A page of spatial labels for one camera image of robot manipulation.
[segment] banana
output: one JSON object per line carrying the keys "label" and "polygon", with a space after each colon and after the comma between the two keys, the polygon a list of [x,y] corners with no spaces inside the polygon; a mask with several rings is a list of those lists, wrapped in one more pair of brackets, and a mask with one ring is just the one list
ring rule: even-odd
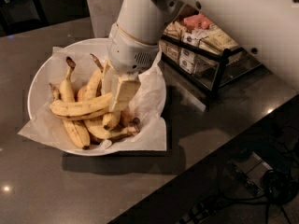
{"label": "banana", "polygon": [[62,100],[55,100],[50,104],[50,110],[53,114],[64,117],[89,115],[92,112],[103,111],[109,107],[111,97],[112,93],[109,92],[88,101],[64,102]]}
{"label": "banana", "polygon": [[83,95],[86,91],[86,85],[85,86],[82,86],[78,92],[77,92],[77,95],[76,95],[76,101],[82,101],[83,100]]}
{"label": "banana", "polygon": [[[74,90],[71,83],[71,75],[76,67],[76,64],[70,57],[66,58],[66,62],[69,67],[67,69],[64,80],[60,84],[59,93],[61,95],[62,101],[75,103]],[[68,136],[76,147],[89,149],[91,139],[84,123],[81,120],[63,120],[63,124]]]}
{"label": "banana", "polygon": [[95,55],[93,55],[93,54],[91,54],[91,56],[93,57],[93,61],[95,62],[95,64],[97,65],[97,67],[101,70],[101,72],[103,72],[104,67],[100,63],[99,59]]}
{"label": "banana", "polygon": [[57,118],[59,119],[64,119],[64,120],[69,120],[69,121],[72,121],[72,120],[85,120],[85,119],[93,119],[93,118],[96,118],[96,117],[100,117],[100,116],[103,116],[104,114],[106,114],[107,112],[109,112],[109,108],[106,107],[106,108],[103,108],[101,110],[98,110],[98,111],[95,111],[95,112],[92,112],[90,114],[87,114],[87,115],[81,115],[81,116],[58,116],[58,115],[55,115]]}
{"label": "banana", "polygon": [[103,127],[105,130],[112,130],[118,126],[121,120],[121,112],[108,112],[103,116]]}
{"label": "banana", "polygon": [[102,76],[103,75],[100,69],[96,69],[93,72],[86,85],[86,91],[84,92],[83,100],[87,101],[96,97],[97,91],[100,89],[99,86],[101,86]]}
{"label": "banana", "polygon": [[116,127],[115,129],[108,131],[104,129],[102,120],[95,118],[93,120],[93,125],[89,127],[89,132],[98,139],[109,139],[113,141],[120,140],[124,137],[132,135],[132,132],[129,132],[129,129],[122,128],[121,126]]}

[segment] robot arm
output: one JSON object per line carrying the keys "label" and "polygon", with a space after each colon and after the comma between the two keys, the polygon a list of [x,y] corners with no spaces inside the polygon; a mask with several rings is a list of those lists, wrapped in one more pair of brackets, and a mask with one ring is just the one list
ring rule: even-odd
{"label": "robot arm", "polygon": [[299,0],[124,0],[109,36],[121,73],[150,68],[165,26],[188,4],[299,91]]}

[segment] white bowl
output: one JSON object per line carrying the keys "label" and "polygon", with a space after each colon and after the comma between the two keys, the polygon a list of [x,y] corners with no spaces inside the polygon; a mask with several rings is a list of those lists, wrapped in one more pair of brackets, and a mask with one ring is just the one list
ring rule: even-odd
{"label": "white bowl", "polygon": [[[51,82],[58,85],[59,82],[61,82],[61,80],[64,78],[67,65],[61,65],[61,59],[65,57],[65,54],[70,55],[72,59],[76,61],[80,60],[80,58],[82,57],[90,57],[90,53],[97,56],[100,61],[103,61],[107,56],[107,39],[95,38],[72,44],[65,49],[54,52],[53,55],[45,61],[45,63],[37,71],[28,93],[28,113],[32,122],[36,121],[37,112],[40,112],[40,110],[43,109],[45,105],[48,104],[49,106],[49,102],[51,101],[49,83]],[[82,65],[82,63],[79,63],[76,66],[76,69],[73,73],[73,81],[75,82],[75,84],[76,82],[82,82],[82,80],[85,80],[86,82],[89,76],[92,74],[93,70],[96,69],[96,65],[93,63],[93,60],[90,60],[90,62],[86,62],[85,60],[84,65]],[[154,64],[159,62],[158,60],[159,58],[157,56]],[[164,83],[162,72],[158,65],[153,65],[153,67],[149,71],[143,73],[139,77],[141,81],[140,90],[146,89],[149,95],[146,95],[146,97],[144,97],[142,93],[140,95],[137,94],[136,98],[134,99],[139,100],[138,104],[141,104],[141,106],[143,104],[145,106],[143,109],[147,108],[147,112],[152,117],[149,118],[149,116],[143,116],[143,110],[141,108],[141,116],[146,117],[144,118],[145,125],[142,128],[144,131],[141,130],[141,133],[136,137],[131,137],[115,143],[109,148],[103,148],[103,146],[93,146],[90,150],[80,150],[73,144],[69,144],[69,142],[57,142],[57,139],[59,139],[59,135],[64,135],[64,131],[55,133],[56,137],[52,138],[52,140],[54,140],[53,142],[51,140],[49,140],[51,142],[41,139],[34,140],[45,145],[59,148],[60,150],[63,150],[65,152],[82,156],[106,155],[108,153],[124,150],[165,150],[165,124],[164,120],[160,117],[164,108],[166,98],[166,86]],[[153,105],[148,105],[149,100],[146,100],[147,98],[151,100]],[[49,135],[51,138],[52,130],[49,130],[48,127],[43,128],[44,129],[42,130],[40,127],[36,127],[36,129],[40,129],[36,131],[37,133],[39,133],[39,136],[42,136],[42,133],[45,133],[46,136]]]}

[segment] black cable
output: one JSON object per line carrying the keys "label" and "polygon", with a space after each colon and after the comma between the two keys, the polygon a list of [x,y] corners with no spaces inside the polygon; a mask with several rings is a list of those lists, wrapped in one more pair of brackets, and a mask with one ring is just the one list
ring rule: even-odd
{"label": "black cable", "polygon": [[[282,154],[286,159],[290,159],[290,161],[294,161],[298,165],[298,166],[292,166],[292,168],[299,168],[299,161],[296,159],[296,157],[294,157],[293,150],[290,150],[283,142],[278,142],[278,141],[276,141],[276,142],[280,145],[283,145],[283,147],[287,150],[286,152],[280,152],[280,151],[278,151],[278,152],[280,154]],[[291,154],[291,157],[286,157],[285,154]]]}
{"label": "black cable", "polygon": [[289,219],[289,217],[288,217],[288,215],[287,215],[287,213],[286,213],[286,211],[284,210],[284,208],[283,208],[282,205],[280,206],[280,209],[283,212],[283,216],[287,219],[288,223],[292,224],[291,221],[290,221],[290,219]]}
{"label": "black cable", "polygon": [[[232,205],[235,205],[235,204],[244,204],[244,205],[265,205],[265,204],[268,204],[268,202],[259,202],[259,203],[245,203],[245,202],[231,202],[231,203],[228,203],[227,205],[224,205],[222,206],[221,208],[217,209],[214,211],[214,213],[211,213],[209,214],[208,216],[206,217],[202,217],[202,218],[197,218],[198,221],[201,221],[201,220],[204,220],[206,219],[207,217],[210,217],[212,216],[213,214],[219,212],[220,210],[223,210],[229,206],[232,206]],[[203,213],[203,212],[200,212],[200,213],[195,213],[194,215],[195,216],[198,216],[199,214]],[[193,217],[189,218],[186,223],[188,223],[189,221],[192,221],[193,220]]]}
{"label": "black cable", "polygon": [[267,203],[265,207],[265,224],[268,224],[269,221],[269,209],[270,209],[270,203]]}
{"label": "black cable", "polygon": [[276,170],[268,170],[263,175],[261,184],[269,202],[278,206],[289,203],[299,191],[299,184],[291,176]]}
{"label": "black cable", "polygon": [[257,200],[257,199],[261,199],[264,197],[264,194],[262,196],[259,197],[254,197],[254,198],[228,198],[225,197],[224,195],[221,195],[221,197],[227,201],[232,201],[232,202],[245,202],[245,201],[253,201],[253,200]]}
{"label": "black cable", "polygon": [[291,129],[294,129],[294,130],[296,130],[297,132],[299,132],[299,129],[298,129],[298,128],[293,127],[293,126],[291,126],[291,125],[287,125],[286,128],[291,128]]}

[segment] countertop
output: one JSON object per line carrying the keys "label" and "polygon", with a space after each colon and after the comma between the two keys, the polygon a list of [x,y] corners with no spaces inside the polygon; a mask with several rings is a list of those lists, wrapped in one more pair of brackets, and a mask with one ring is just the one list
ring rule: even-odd
{"label": "countertop", "polygon": [[17,135],[52,47],[89,38],[89,18],[0,38],[1,223],[108,223],[296,95],[263,69],[221,88],[205,110],[200,92],[162,63],[171,147],[164,155],[79,157]]}

